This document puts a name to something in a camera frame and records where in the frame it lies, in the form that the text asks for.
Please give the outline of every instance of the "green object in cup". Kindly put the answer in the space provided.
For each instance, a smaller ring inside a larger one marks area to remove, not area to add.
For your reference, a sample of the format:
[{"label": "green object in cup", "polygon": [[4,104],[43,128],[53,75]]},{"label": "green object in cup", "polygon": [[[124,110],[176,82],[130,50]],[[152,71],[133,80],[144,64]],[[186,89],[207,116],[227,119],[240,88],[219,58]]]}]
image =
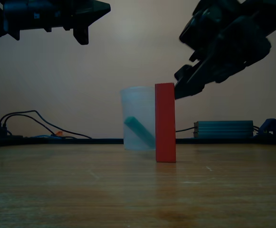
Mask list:
[{"label": "green object in cup", "polygon": [[124,124],[150,148],[156,147],[155,137],[135,117],[127,117]]}]

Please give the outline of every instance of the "plastic cup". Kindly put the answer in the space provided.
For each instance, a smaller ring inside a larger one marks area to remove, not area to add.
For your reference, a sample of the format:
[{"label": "plastic cup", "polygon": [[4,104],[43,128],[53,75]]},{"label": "plastic cup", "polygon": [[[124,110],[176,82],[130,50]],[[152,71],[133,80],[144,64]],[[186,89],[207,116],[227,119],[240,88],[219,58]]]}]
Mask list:
[{"label": "plastic cup", "polygon": [[131,87],[121,91],[124,146],[127,150],[155,149],[155,89]]}]

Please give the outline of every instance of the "wooden surface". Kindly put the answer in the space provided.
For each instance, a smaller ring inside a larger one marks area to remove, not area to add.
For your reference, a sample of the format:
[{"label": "wooden surface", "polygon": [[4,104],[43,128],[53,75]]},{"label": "wooden surface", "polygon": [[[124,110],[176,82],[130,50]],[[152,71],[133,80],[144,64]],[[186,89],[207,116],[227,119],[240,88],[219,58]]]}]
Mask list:
[{"label": "wooden surface", "polygon": [[0,228],[276,228],[276,146],[0,148]]}]

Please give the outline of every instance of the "white wall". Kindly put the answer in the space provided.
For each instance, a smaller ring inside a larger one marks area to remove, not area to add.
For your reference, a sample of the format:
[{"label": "white wall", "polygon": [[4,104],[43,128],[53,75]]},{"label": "white wall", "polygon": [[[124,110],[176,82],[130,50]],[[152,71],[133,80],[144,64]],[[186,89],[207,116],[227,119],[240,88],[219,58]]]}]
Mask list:
[{"label": "white wall", "polygon": [[[0,38],[0,117],[37,109],[52,123],[95,138],[119,138],[119,91],[175,82],[192,50],[178,37],[198,0],[105,0],[112,11],[90,27],[90,44],[79,45],[62,28]],[[276,32],[263,61],[201,94],[176,101],[176,128],[199,120],[276,118]],[[30,119],[14,117],[14,134],[44,134]],[[192,137],[190,132],[179,133]]]}]

